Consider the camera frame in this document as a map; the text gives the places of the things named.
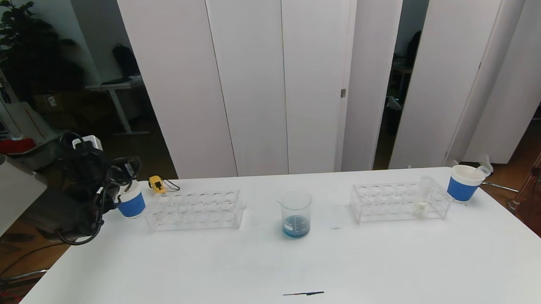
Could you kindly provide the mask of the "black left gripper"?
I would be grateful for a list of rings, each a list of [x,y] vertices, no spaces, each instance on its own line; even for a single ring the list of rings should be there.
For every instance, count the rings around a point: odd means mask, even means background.
[[[111,160],[112,184],[123,186],[136,180],[141,169],[141,161],[138,156],[121,157]]]

